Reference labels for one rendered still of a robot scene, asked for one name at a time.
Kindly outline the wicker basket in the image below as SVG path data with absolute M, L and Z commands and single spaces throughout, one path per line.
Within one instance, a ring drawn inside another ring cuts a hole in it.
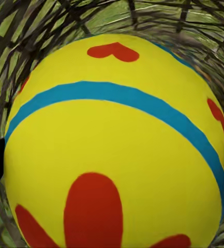
M 18 89 L 24 83 L 26 78 L 28 78 L 32 68 L 36 68 L 36 66 L 41 63 L 46 58 L 46 56 L 48 56 L 52 48 L 54 48 L 58 44 L 62 44 L 67 37 L 69 37 L 72 33 L 79 31 L 79 29 L 84 32 L 85 36 L 89 37 L 104 34 L 105 31 L 103 30 L 103 28 L 111 26 L 114 23 L 129 20 L 131 20 L 131 22 L 129 22 L 128 24 L 110 30 L 108 33 L 112 34 L 114 32 L 117 32 L 119 35 L 134 33 L 136 37 L 139 36 L 142 39 L 152 40 L 153 42 L 159 43 L 165 48 L 171 49 L 172 52 L 176 53 L 178 56 L 183 58 L 190 66 L 192 66 L 201 75 L 205 82 L 207 82 L 208 86 L 216 96 L 224 112 L 224 63 L 218 58 L 217 54 L 217 52 L 219 51 L 222 51 L 224 54 L 224 29 L 222 28 L 224 27 L 224 17 L 217 13 L 217 11 L 224 12 L 224 5 L 220 3 L 224 2 L 224 0 L 211 0 L 215 5 L 217 5 L 217 8 L 208 7 L 198 0 L 184 0 L 183 4 L 173 3 L 177 0 L 164 0 L 162 2 L 127 0 L 128 7 L 130 8 L 130 10 L 124 13 L 125 17 L 121 17 L 116 21 L 111 21 L 107 22 L 106 24 L 100 25 L 98 28 L 101 28 L 102 30 L 96 31 L 95 33 L 89 32 L 89 29 L 87 29 L 87 27 L 85 26 L 86 23 L 88 23 L 89 20 L 96 14 L 102 12 L 102 10 L 105 10 L 113 3 L 119 2 L 121 0 L 93 0 L 90 4 L 81 7 L 76 6 L 79 3 L 88 2 L 89 0 L 57 0 L 61 4 L 61 6 L 57 8 L 54 12 L 52 12 L 56 4 L 54 3 L 54 5 L 48 11 L 46 16 L 40 22 L 30 28 L 33 22 L 36 20 L 36 16 L 39 15 L 39 12 L 41 11 L 42 7 L 44 6 L 47 0 L 39 0 L 37 3 L 35 3 L 29 8 L 31 1 L 32 0 L 0 0 L 0 5 L 4 3 L 0 10 L 0 26 L 4 18 L 9 17 L 12 13 L 17 10 L 17 13 L 13 18 L 7 32 L 3 37 L 0 36 L 0 58 L 5 51 L 5 48 L 8 48 L 6 62 L 4 64 L 4 67 L 2 68 L 2 71 L 0 72 L 0 78 L 4 73 L 2 93 L 0 96 L 0 129 L 2 125 L 4 109 L 8 108 L 6 116 L 7 122 L 11 109 L 13 107 L 13 99 L 15 98 Z M 148 3 L 152 5 L 138 6 L 136 8 L 134 3 L 137 2 Z M 157 11 L 145 10 L 147 8 L 154 8 L 160 5 L 180 9 L 180 18 L 174 17 L 174 14 L 163 13 L 162 9 L 158 9 Z M 82 14 L 92 8 L 96 9 L 86 17 L 80 18 Z M 223 23 L 219 24 L 212 22 L 205 23 L 194 21 L 193 24 L 197 23 L 203 26 L 216 25 L 222 30 L 223 33 L 218 33 L 216 31 L 209 32 L 207 30 L 204 30 L 203 27 L 190 25 L 190 23 L 192 22 L 186 21 L 186 17 L 188 17 L 187 13 L 190 11 L 190 9 L 206 11 L 207 13 L 209 13 L 209 16 L 213 16 Z M 26 21 L 21 33 L 19 34 L 19 37 L 15 41 L 10 41 L 18 25 L 29 14 L 31 15 Z M 67 15 L 63 20 L 62 24 L 51 31 L 55 22 L 61 19 L 65 14 Z M 139 20 L 138 17 L 140 16 L 151 16 L 152 18 Z M 158 19 L 162 18 L 168 19 L 169 21 L 157 21 Z M 74 21 L 76 23 L 67 32 L 61 35 L 63 29 Z M 173 27 L 174 29 L 176 29 L 176 32 L 170 32 L 168 30 L 163 29 Z M 41 33 L 45 30 L 46 32 L 44 33 L 42 39 L 35 44 L 38 36 L 41 35 Z M 218 46 L 215 46 L 214 49 L 208 48 L 196 39 L 190 37 L 186 33 L 183 33 L 182 30 L 187 30 L 188 32 L 191 32 L 193 34 L 204 34 L 208 38 L 212 39 L 214 42 L 218 43 Z M 43 44 L 52 36 L 53 38 L 48 44 L 48 46 L 42 48 Z M 168 38 L 157 38 L 160 36 L 167 36 Z M 222 37 L 223 41 L 221 42 L 220 40 L 213 38 L 213 36 Z M 15 51 L 18 52 L 18 57 L 13 73 L 9 78 L 8 75 L 10 60 L 13 57 Z M 197 54 L 204 55 L 204 58 L 200 58 Z M 22 65 L 24 66 L 24 68 L 16 82 L 17 72 L 19 71 Z M 204 65 L 207 66 L 208 69 Z M 6 90 L 10 84 L 11 90 L 9 103 L 6 103 Z M 2 137 L 0 133 L 0 139 L 1 138 Z M 4 222 L 4 224 L 0 226 L 0 234 L 5 229 L 8 229 L 9 234 L 11 235 L 17 248 L 26 248 L 26 245 L 24 244 L 24 239 L 22 239 L 18 235 L 16 229 L 14 228 L 13 222 L 15 222 L 15 219 L 9 219 L 5 211 L 4 199 L 6 200 L 7 204 L 9 204 L 9 201 L 6 189 L 4 188 L 4 185 L 1 181 L 0 198 L 0 218 L 2 218 Z M 224 246 L 224 238 L 218 240 L 223 234 L 224 230 L 217 232 L 215 239 L 207 248 L 218 248 L 219 246 Z M 2 248 L 10 248 L 5 243 L 1 235 L 0 245 Z

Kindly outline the easter egg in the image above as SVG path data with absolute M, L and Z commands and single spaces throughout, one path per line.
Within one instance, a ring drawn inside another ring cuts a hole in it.
M 60 46 L 18 89 L 4 139 L 28 248 L 207 248 L 224 220 L 224 112 L 152 40 Z

